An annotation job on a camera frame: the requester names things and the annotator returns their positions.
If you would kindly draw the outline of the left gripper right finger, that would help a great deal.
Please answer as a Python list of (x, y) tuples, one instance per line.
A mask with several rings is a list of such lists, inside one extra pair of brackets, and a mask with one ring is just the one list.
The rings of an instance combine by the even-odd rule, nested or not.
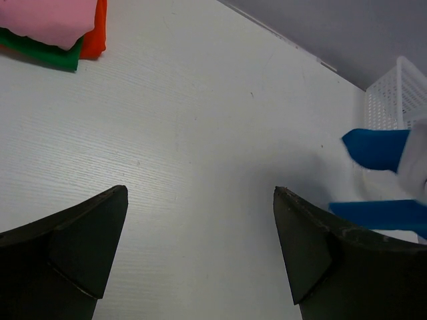
[(303, 319), (425, 319), (426, 247), (360, 227), (285, 187), (274, 217)]

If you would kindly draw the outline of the white t shirt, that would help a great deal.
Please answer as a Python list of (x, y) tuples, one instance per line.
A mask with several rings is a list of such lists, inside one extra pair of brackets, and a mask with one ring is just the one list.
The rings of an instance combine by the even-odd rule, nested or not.
[(397, 177), (407, 194), (426, 203), (426, 119), (418, 120), (410, 130)]

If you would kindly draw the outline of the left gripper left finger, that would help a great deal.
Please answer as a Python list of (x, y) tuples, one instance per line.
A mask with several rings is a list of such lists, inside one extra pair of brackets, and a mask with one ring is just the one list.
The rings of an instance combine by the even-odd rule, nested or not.
[(1, 233), (2, 319), (92, 319), (128, 208), (116, 185), (76, 206)]

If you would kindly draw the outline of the blue t shirt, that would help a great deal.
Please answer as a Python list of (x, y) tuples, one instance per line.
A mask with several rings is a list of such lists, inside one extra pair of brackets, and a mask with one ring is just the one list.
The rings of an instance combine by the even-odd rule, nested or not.
[[(396, 174), (410, 130), (353, 129), (342, 137), (361, 167)], [(330, 203), (333, 214), (367, 229), (412, 231), (426, 238), (426, 203), (412, 199)]]

